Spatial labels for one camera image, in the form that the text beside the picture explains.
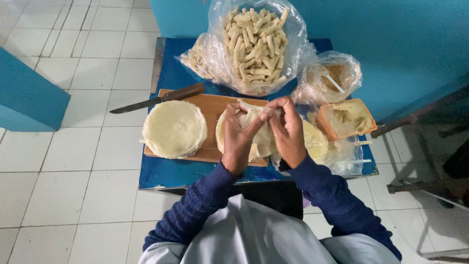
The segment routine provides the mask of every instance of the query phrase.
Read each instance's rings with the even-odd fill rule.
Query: wooden cutting board
[[[160,89],[158,96],[163,96],[172,90]],[[214,162],[217,163],[222,153],[218,150],[217,141],[215,139],[215,128],[217,126],[218,118],[227,108],[229,102],[237,101],[239,98],[230,97],[230,96],[221,96],[221,95],[212,95],[212,94],[198,94],[184,99],[190,103],[195,104],[200,108],[200,111],[207,121],[207,139],[202,144],[202,147],[193,155],[192,157],[185,158],[186,160],[193,161],[205,161],[205,162]],[[258,99],[246,99],[242,98],[248,104],[265,106],[268,101],[258,100]],[[144,154],[150,157],[158,157],[153,154],[153,151],[145,146]],[[266,167],[268,165],[267,160],[260,160],[249,163],[250,166],[261,166]]]

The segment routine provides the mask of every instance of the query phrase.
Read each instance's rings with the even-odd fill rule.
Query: blue tabletop
[[[196,39],[168,39],[164,46],[163,59],[161,64],[161,72],[159,75],[157,89],[155,93],[150,94],[150,98],[158,96],[160,89],[177,90],[195,83],[202,82],[205,86],[207,94],[218,94],[224,96],[233,96],[241,98],[256,98],[263,100],[273,100],[277,97],[290,95],[296,87],[296,78],[290,81],[280,91],[264,97],[252,97],[235,92],[225,86],[215,85],[206,81],[190,70],[182,66],[174,56],[179,56],[186,50],[192,48]],[[312,39],[318,53],[332,50],[332,43],[329,39]],[[360,137],[360,141],[366,140],[365,136]],[[377,174],[378,170],[368,145],[363,146],[363,158],[371,159],[371,162],[364,163],[362,174]],[[140,170],[139,189],[150,188],[177,188],[192,184],[198,177],[208,175],[215,163],[197,162],[180,159],[165,159],[157,157],[148,157],[142,152],[142,166]],[[288,180],[290,177],[282,176],[269,163],[267,167],[248,166],[244,171],[244,178],[239,180],[242,182],[262,182],[271,180]]]

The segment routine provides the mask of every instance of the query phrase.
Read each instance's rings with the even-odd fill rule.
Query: hand
[[[277,115],[271,115],[268,122],[280,156],[290,168],[294,169],[306,157],[303,121],[289,96],[277,98],[269,102],[267,106],[275,110],[283,109],[280,118]]]
[[[243,110],[239,102],[227,104],[225,117],[225,144],[221,163],[225,169],[234,176],[240,175],[248,166],[249,151],[254,135],[259,131],[268,118],[267,113],[261,114],[251,125],[241,128],[236,110]]]

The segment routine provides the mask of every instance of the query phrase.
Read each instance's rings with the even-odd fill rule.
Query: navy blue knit sleeve
[[[181,200],[164,213],[155,230],[145,237],[143,251],[158,242],[189,245],[207,218],[227,206],[228,191],[235,181],[220,161],[210,175],[194,182]]]
[[[402,260],[401,253],[391,242],[393,234],[386,230],[370,208],[350,192],[343,177],[333,175],[326,166],[317,165],[309,155],[298,167],[287,172],[303,191],[303,196],[313,206],[318,206],[327,222],[333,225],[332,236],[367,235],[387,247],[399,261]]]

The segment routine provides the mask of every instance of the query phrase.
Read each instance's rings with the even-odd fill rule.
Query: blue pillar
[[[0,127],[57,131],[70,95],[0,47]]]

